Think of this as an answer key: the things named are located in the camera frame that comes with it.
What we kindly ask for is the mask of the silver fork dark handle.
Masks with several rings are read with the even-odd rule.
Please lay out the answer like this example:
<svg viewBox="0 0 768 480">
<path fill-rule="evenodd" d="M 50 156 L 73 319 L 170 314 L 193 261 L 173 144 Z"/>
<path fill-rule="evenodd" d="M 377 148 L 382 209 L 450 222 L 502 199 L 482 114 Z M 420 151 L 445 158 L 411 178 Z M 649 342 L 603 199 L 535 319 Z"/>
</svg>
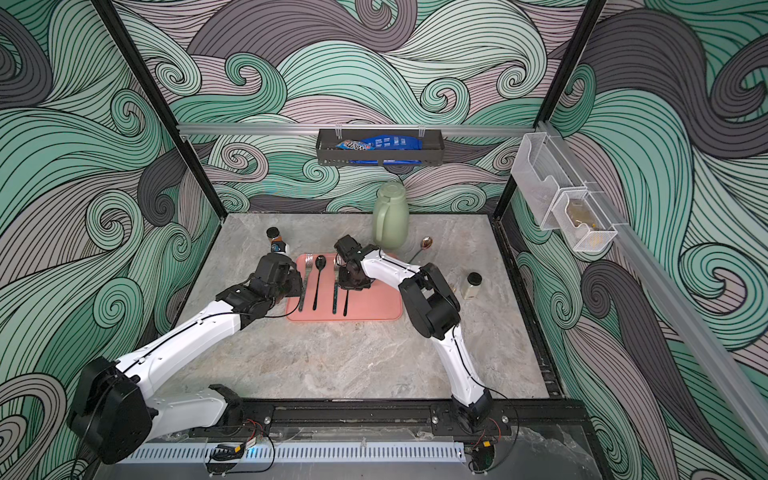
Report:
<svg viewBox="0 0 768 480">
<path fill-rule="evenodd" d="M 301 292 L 299 303 L 298 303 L 299 312 L 302 312 L 304 309 L 307 291 L 309 288 L 309 280 L 310 280 L 310 276 L 314 266 L 314 255 L 306 254 L 304 256 L 304 260 L 305 260 L 305 269 L 304 269 L 303 282 L 302 282 L 302 292 Z"/>
</svg>

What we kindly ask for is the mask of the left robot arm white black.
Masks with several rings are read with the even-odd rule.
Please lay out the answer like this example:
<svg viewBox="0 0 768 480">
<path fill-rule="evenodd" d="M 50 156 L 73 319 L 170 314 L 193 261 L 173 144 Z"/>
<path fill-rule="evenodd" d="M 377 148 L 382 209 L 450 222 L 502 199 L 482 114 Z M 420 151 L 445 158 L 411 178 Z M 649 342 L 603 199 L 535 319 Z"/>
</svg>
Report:
<svg viewBox="0 0 768 480">
<path fill-rule="evenodd" d="M 157 392 L 182 367 L 301 291 L 301 276 L 287 255 L 264 255 L 246 281 L 218 293 L 182 325 L 116 360 L 90 361 L 68 415 L 70 430 L 104 464 L 118 463 L 167 434 L 207 427 L 241 430 L 243 400 L 223 385 L 167 398 Z"/>
</svg>

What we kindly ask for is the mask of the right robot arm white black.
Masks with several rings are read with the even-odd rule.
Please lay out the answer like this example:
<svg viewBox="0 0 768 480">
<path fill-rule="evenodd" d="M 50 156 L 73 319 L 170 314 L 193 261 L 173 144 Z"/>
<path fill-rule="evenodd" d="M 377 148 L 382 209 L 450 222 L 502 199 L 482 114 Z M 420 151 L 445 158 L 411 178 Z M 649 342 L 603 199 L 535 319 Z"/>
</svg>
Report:
<svg viewBox="0 0 768 480">
<path fill-rule="evenodd" d="M 399 292 L 412 326 L 435 346 L 448 376 L 457 422 L 468 433 L 478 431 L 493 398 L 472 364 L 461 329 L 460 302 L 440 269 L 396 259 L 350 235 L 337 240 L 334 248 L 341 259 L 341 288 L 362 291 L 382 283 Z"/>
</svg>

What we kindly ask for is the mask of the silver fork teal handle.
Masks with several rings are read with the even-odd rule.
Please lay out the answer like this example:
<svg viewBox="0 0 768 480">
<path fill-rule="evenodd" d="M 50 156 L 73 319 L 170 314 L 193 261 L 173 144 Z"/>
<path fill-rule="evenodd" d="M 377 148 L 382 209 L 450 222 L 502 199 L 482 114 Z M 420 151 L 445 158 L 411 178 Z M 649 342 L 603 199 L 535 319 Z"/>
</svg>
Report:
<svg viewBox="0 0 768 480">
<path fill-rule="evenodd" d="M 333 300 L 332 300 L 332 314 L 333 315 L 337 314 L 337 309 L 338 309 L 338 291 L 339 291 L 338 284 L 334 284 Z"/>
</svg>

